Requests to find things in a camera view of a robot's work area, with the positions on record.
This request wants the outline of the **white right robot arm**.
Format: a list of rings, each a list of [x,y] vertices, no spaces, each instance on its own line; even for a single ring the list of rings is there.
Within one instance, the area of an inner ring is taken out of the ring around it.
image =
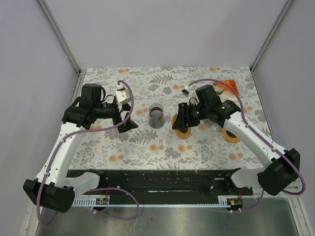
[[[197,88],[193,97],[195,103],[178,105],[177,118],[172,125],[174,130],[187,131],[209,119],[239,138],[263,166],[235,170],[224,182],[227,193],[234,195],[243,187],[260,186],[275,196],[296,181],[300,167],[300,153],[296,149],[287,150],[256,130],[233,101],[221,101],[212,85]]]

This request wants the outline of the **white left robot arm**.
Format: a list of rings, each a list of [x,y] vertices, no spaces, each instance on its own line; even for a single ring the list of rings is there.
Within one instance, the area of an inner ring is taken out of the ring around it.
[[[130,86],[119,80],[112,103],[105,102],[106,91],[99,84],[84,84],[81,94],[65,110],[61,129],[47,161],[34,179],[27,179],[23,190],[36,209],[45,207],[57,212],[67,212],[75,197],[92,190],[102,194],[107,188],[105,180],[98,174],[87,172],[68,179],[67,172],[76,150],[91,125],[98,119],[111,119],[120,133],[137,128],[131,119],[134,98]]]

